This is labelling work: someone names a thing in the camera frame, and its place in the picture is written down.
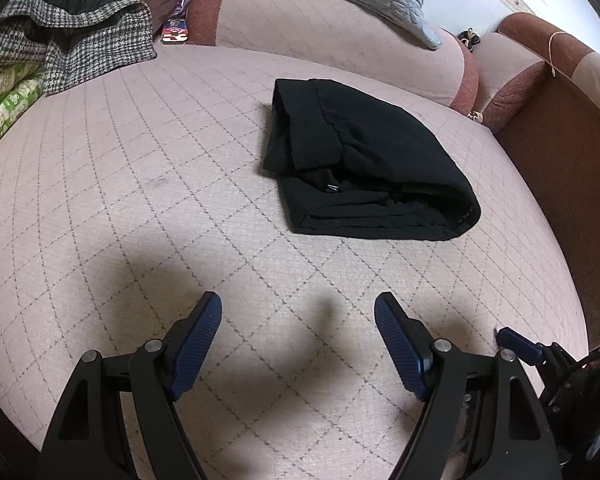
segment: black clothing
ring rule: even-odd
[[[298,233],[449,240],[480,218],[471,184],[424,124],[331,80],[276,81],[264,168]]]

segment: black cable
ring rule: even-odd
[[[552,402],[554,402],[555,400],[555,396],[558,394],[558,392],[560,391],[560,388],[564,385],[564,383],[566,383],[571,376],[576,373],[578,370],[580,370],[583,366],[588,365],[589,363],[592,363],[593,361],[599,361],[600,360],[600,351],[596,351],[593,352],[591,354],[589,354],[586,357],[583,357],[582,359],[580,359],[580,361],[578,361],[577,363],[571,365],[569,368],[567,368],[567,370],[565,371],[565,373],[563,373],[561,375],[561,377],[555,381],[555,385],[554,387],[550,390],[547,387],[547,394],[542,394],[543,397],[546,397],[548,399],[547,405],[550,406],[552,404]]]

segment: houndstooth fabric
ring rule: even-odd
[[[487,128],[304,60],[158,50],[41,98],[0,142],[0,406],[37,446],[85,350],[134,351],[205,290],[222,323],[176,408],[211,480],[389,477],[421,404],[373,321],[385,290],[463,349],[493,354],[510,326],[587,353],[560,247]],[[471,182],[480,221],[448,242],[290,232],[260,171],[279,77],[331,78],[416,115]]]
[[[43,64],[46,94],[155,56],[144,2],[114,0],[71,14],[44,0],[10,0],[0,13],[0,66]]]

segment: checkered cloth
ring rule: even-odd
[[[0,14],[0,66],[43,64],[46,94],[155,57],[144,2],[113,0],[71,14],[45,0],[10,0]]]

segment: silver bolt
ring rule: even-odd
[[[508,348],[500,350],[500,357],[502,357],[507,363],[512,363],[516,360],[516,353]]]
[[[453,347],[449,341],[446,339],[436,339],[433,343],[433,347],[438,352],[449,352]]]
[[[150,339],[144,344],[144,349],[147,352],[157,352],[160,348],[162,348],[162,341],[159,339]]]
[[[98,353],[95,350],[87,350],[84,354],[82,354],[82,362],[83,363],[92,363],[98,357]]]

